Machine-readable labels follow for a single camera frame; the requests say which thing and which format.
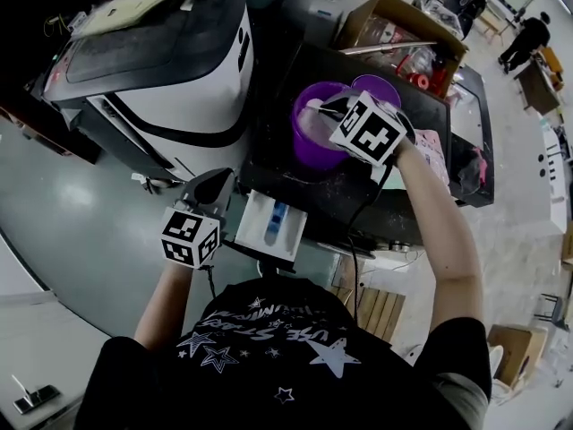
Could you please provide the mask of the white detergent drawer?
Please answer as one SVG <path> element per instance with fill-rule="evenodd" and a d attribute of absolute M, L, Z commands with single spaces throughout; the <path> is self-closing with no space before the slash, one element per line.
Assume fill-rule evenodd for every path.
<path fill-rule="evenodd" d="M 235 237 L 224 245 L 270 267 L 295 274 L 308 214 L 252 190 Z"/>

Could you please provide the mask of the wooden table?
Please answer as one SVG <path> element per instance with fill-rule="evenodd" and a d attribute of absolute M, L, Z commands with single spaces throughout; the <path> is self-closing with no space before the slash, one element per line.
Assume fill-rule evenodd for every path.
<path fill-rule="evenodd" d="M 516 75 L 526 108 L 545 116 L 560 107 L 558 93 L 564 87 L 564 69 L 551 47 L 534 54 L 528 65 Z"/>

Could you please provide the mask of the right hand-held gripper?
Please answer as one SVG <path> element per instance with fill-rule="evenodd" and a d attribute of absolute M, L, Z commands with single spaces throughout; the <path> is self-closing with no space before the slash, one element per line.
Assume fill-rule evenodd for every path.
<path fill-rule="evenodd" d="M 330 141 L 375 168 L 388 165 L 402 141 L 415 142 L 404 111 L 367 91 L 346 90 L 325 100 L 320 112 L 338 122 Z"/>

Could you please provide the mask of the person's left forearm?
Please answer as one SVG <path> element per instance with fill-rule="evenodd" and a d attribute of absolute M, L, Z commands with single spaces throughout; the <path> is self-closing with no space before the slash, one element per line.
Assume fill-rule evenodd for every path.
<path fill-rule="evenodd" d="M 134 339 L 149 351 L 173 344 L 184 326 L 193 269 L 168 262 L 137 325 Z"/>

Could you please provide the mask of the purple plastic bucket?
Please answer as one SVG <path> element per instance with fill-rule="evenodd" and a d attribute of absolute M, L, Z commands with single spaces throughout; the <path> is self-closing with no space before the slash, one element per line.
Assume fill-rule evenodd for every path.
<path fill-rule="evenodd" d="M 327 100 L 349 89 L 348 85 L 341 82 L 316 82 L 306 87 L 296 97 L 290 116 L 294 133 L 293 146 L 297 160 L 305 166 L 319 171 L 331 170 L 350 158 L 350 155 L 340 148 L 330 149 L 313 141 L 303 132 L 297 121 L 309 100 Z"/>

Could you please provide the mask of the black metal stool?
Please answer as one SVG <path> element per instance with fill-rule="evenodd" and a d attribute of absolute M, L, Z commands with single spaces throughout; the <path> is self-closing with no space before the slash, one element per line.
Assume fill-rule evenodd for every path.
<path fill-rule="evenodd" d="M 538 297 L 533 317 L 537 321 L 551 323 L 559 329 L 566 330 L 564 314 L 565 300 L 562 297 L 542 293 Z"/>

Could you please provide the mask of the white cabinet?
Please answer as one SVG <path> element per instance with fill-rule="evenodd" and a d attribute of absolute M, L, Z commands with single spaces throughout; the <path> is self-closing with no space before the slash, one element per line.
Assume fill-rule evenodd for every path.
<path fill-rule="evenodd" d="M 568 226 L 568 189 L 565 167 L 557 134 L 549 121 L 540 121 L 543 136 L 543 152 L 539 155 L 540 178 L 546 192 L 544 200 L 548 205 L 549 236 L 563 235 Z"/>

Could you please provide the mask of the large open cardboard box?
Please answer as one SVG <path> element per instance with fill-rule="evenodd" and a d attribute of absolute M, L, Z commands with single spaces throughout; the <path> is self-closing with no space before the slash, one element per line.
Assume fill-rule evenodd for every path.
<path fill-rule="evenodd" d="M 358 59 L 405 80 L 427 78 L 430 93 L 445 98 L 466 54 L 466 45 L 429 14 L 403 0 L 366 0 L 346 17 L 338 50 L 391 45 Z"/>

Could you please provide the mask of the silver metal bar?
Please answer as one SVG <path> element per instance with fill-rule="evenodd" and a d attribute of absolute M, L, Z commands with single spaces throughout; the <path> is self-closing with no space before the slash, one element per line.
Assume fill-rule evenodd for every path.
<path fill-rule="evenodd" d="M 370 53 L 388 52 L 401 48 L 425 47 L 434 45 L 436 45 L 435 41 L 410 41 L 410 42 L 398 42 L 398 43 L 385 43 L 367 47 L 349 47 L 339 50 L 339 53 L 342 53 L 346 56 L 359 56 Z"/>

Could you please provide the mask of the white plastic spoon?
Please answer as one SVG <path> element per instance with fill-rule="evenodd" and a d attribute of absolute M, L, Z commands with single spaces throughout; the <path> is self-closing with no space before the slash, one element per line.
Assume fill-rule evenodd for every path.
<path fill-rule="evenodd" d="M 306 105 L 306 108 L 312 109 L 317 113 L 322 113 L 324 115 L 331 115 L 341 117 L 343 115 L 340 109 L 332 107 L 332 103 L 324 103 L 319 99 L 310 99 Z"/>

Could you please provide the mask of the black star print t-shirt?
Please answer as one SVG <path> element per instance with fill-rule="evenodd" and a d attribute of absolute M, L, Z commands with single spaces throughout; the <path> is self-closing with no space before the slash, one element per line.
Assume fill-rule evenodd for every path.
<path fill-rule="evenodd" d="M 158 352 L 102 347 L 74 430 L 317 430 L 373 413 L 388 430 L 482 430 L 492 393 L 485 328 L 456 318 L 414 364 L 307 279 L 230 285 Z"/>

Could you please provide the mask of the small cardboard box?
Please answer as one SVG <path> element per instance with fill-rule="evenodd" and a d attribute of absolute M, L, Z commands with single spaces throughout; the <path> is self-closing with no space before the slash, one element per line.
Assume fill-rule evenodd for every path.
<path fill-rule="evenodd" d="M 528 379 L 543 354 L 548 331 L 523 325 L 494 324 L 488 343 L 503 348 L 500 365 L 494 378 L 514 389 L 520 379 Z"/>

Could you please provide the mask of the person's right forearm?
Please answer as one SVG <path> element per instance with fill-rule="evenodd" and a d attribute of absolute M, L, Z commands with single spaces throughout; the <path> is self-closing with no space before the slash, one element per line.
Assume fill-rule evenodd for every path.
<path fill-rule="evenodd" d="M 431 328 L 456 318 L 483 319 L 483 283 L 475 241 L 446 186 L 408 140 L 396 164 L 435 278 Z"/>

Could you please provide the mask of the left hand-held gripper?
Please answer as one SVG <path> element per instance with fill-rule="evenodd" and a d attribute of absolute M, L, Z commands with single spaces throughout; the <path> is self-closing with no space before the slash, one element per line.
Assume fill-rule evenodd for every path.
<path fill-rule="evenodd" d="M 164 258 L 193 269 L 204 265 L 220 246 L 224 215 L 233 191 L 231 168 L 213 169 L 191 180 L 183 200 L 167 207 L 162 218 Z"/>

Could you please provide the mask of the white powder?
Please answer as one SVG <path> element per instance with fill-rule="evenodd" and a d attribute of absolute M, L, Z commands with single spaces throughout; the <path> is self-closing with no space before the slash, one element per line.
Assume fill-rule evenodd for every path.
<path fill-rule="evenodd" d="M 331 150 L 337 148 L 329 139 L 338 128 L 338 122 L 331 116 L 317 113 L 304 106 L 299 112 L 296 121 L 302 133 L 312 142 Z"/>

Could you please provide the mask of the white and black machine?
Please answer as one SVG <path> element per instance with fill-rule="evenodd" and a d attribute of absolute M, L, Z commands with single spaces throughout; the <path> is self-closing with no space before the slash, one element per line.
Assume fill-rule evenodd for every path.
<path fill-rule="evenodd" d="M 131 27 L 70 38 L 42 97 L 132 171 L 187 182 L 242 163 L 253 66 L 245 0 L 166 0 Z"/>

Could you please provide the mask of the red plastic piece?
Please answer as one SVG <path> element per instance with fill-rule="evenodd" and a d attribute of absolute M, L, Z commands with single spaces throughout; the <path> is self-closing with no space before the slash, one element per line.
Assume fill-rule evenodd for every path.
<path fill-rule="evenodd" d="M 406 55 L 398 64 L 396 74 L 418 89 L 440 96 L 447 70 L 443 58 L 420 50 Z"/>

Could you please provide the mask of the black washing machine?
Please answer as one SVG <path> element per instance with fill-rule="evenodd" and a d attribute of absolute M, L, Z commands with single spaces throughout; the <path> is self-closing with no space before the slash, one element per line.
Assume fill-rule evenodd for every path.
<path fill-rule="evenodd" d="M 298 42 L 260 64 L 254 139 L 239 179 L 259 193 L 307 212 L 304 235 L 316 242 L 345 247 L 352 239 L 364 251 L 389 241 L 420 245 L 405 191 L 386 188 L 362 209 L 361 204 L 377 192 L 366 164 L 350 159 L 330 171 L 317 171 L 295 158 L 290 116 L 299 94 L 316 82 L 350 84 L 363 74 L 387 80 L 397 90 L 413 127 L 437 132 L 443 154 L 449 154 L 450 112 L 444 100 L 334 50 Z"/>

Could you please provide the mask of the purple bucket lid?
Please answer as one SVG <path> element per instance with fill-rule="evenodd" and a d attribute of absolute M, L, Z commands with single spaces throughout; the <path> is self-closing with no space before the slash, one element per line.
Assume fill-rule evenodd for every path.
<path fill-rule="evenodd" d="M 401 108 L 401 98 L 398 91 L 387 80 L 377 75 L 364 74 L 355 78 L 351 87 L 354 90 L 367 91 L 373 98 L 386 101 L 396 108 Z"/>

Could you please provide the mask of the pink packet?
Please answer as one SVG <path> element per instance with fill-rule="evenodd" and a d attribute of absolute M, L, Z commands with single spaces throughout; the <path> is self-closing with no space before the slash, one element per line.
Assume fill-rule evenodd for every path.
<path fill-rule="evenodd" d="M 450 192 L 449 173 L 438 133 L 433 130 L 415 129 L 415 147 L 423 154 L 434 174 Z"/>

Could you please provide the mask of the flat shaped panel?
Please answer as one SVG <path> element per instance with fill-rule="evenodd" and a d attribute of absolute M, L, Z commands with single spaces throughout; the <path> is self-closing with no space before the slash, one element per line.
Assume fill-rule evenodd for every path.
<path fill-rule="evenodd" d="M 125 29 L 137 24 L 148 12 L 166 0 L 108 0 L 91 11 L 72 31 L 72 39 Z"/>

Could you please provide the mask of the wooden slatted pallet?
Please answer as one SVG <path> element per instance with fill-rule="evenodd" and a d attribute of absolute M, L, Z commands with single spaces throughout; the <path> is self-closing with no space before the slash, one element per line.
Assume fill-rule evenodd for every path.
<path fill-rule="evenodd" d="M 357 316 L 358 326 L 384 340 L 392 341 L 406 297 L 384 289 L 372 288 L 364 279 L 366 273 L 355 276 L 354 260 L 342 255 L 332 278 L 329 291 L 335 295 L 352 316 Z"/>

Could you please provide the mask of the pink cloth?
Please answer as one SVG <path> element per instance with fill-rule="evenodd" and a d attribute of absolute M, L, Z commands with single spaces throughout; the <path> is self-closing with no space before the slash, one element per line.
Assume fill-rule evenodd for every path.
<path fill-rule="evenodd" d="M 479 148 L 474 147 L 468 154 L 469 161 L 458 172 L 458 177 L 462 187 L 466 191 L 473 192 L 485 185 L 488 164 Z"/>

